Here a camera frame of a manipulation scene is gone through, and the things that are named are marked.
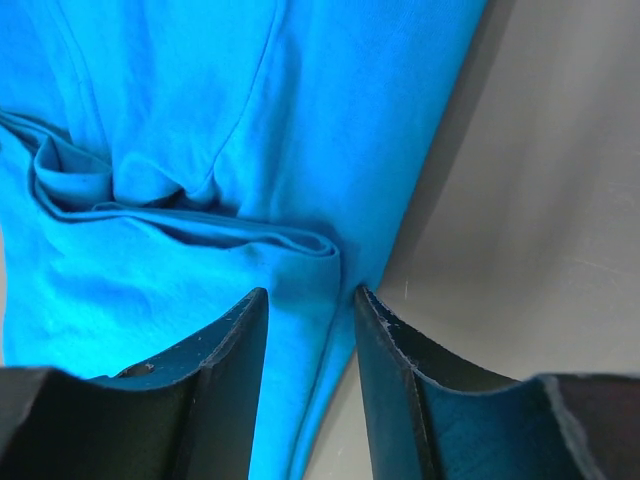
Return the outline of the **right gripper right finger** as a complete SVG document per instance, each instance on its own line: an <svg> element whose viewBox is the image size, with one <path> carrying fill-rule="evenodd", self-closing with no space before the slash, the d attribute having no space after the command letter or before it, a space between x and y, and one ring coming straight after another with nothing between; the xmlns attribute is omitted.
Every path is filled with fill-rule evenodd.
<svg viewBox="0 0 640 480"><path fill-rule="evenodd" d="M355 295L357 355L377 479L635 479L639 379L486 370Z"/></svg>

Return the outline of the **blue t-shirt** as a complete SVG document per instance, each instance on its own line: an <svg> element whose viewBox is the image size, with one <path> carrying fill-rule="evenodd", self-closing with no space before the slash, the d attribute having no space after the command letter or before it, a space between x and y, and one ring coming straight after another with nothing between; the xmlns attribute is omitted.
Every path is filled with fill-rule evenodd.
<svg viewBox="0 0 640 480"><path fill-rule="evenodd" d="M270 301L249 475L299 479L481 1L5 1L3 357L113 375Z"/></svg>

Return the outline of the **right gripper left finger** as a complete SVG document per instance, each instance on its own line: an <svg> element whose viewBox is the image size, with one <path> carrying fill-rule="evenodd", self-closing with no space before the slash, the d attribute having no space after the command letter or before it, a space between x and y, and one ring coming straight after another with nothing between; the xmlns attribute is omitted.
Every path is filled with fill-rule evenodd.
<svg viewBox="0 0 640 480"><path fill-rule="evenodd" d="M116 376L1 372L5 479L244 479L268 330L250 291L220 319Z"/></svg>

